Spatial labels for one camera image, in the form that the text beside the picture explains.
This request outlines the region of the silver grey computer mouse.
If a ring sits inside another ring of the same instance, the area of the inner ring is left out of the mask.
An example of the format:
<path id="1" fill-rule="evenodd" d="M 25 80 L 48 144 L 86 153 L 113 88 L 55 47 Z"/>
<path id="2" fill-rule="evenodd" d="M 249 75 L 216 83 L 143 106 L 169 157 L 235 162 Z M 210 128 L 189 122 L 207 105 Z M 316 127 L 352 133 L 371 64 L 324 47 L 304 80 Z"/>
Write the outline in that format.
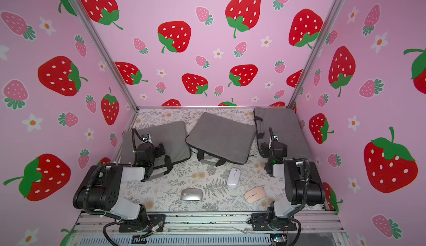
<path id="1" fill-rule="evenodd" d="M 182 190 L 180 199 L 183 201 L 200 201 L 203 199 L 203 191 L 198 188 L 186 188 Z"/>

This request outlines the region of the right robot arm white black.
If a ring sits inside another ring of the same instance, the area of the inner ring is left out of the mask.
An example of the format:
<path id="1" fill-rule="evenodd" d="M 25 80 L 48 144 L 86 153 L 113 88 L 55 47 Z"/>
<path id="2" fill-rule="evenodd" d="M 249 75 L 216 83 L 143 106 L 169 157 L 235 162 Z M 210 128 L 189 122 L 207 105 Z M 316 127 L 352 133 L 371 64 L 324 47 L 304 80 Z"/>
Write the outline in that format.
<path id="1" fill-rule="evenodd" d="M 294 215 L 306 206 L 324 203 L 326 195 L 316 165 L 306 158 L 287 158 L 288 146 L 279 141 L 272 128 L 269 134 L 264 169 L 270 177 L 284 179 L 285 197 L 268 207 L 264 222 L 278 230 L 294 221 Z"/>

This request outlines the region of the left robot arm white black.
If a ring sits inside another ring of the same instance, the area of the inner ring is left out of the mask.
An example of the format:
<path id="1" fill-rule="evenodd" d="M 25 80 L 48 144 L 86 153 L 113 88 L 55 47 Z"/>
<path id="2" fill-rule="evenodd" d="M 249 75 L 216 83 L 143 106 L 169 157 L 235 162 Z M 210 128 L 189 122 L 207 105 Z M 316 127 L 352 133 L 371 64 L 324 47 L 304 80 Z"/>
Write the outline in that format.
<path id="1" fill-rule="evenodd" d="M 154 224 L 142 204 L 120 195 L 121 184 L 146 182 L 168 174 L 173 169 L 163 143 L 153 144 L 150 134 L 131 132 L 134 161 L 129 164 L 109 163 L 92 166 L 73 197 L 73 206 L 89 215 L 115 219 L 124 229 L 154 233 L 160 224 Z"/>

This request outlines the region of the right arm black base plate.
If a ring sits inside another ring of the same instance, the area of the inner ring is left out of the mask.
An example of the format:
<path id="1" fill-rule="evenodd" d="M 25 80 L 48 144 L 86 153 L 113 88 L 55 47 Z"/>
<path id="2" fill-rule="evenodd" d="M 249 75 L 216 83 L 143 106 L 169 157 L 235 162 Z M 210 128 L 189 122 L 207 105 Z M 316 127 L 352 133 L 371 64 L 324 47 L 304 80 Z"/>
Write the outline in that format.
<path id="1" fill-rule="evenodd" d="M 280 218 L 266 213 L 253 213 L 247 221 L 254 231 L 296 231 L 297 226 L 288 218 Z"/>

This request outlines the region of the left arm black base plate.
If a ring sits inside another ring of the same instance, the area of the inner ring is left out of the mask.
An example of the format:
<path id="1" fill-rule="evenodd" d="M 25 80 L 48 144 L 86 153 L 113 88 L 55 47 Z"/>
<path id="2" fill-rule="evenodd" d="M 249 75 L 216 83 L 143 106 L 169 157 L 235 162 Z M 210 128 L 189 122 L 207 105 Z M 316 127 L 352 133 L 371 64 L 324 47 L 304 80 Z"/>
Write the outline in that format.
<path id="1" fill-rule="evenodd" d="M 158 226 L 157 232 L 162 232 L 165 218 L 164 214 L 148 214 L 136 220 L 124 221 L 119 225 L 119 233 L 146 233 L 155 226 Z"/>

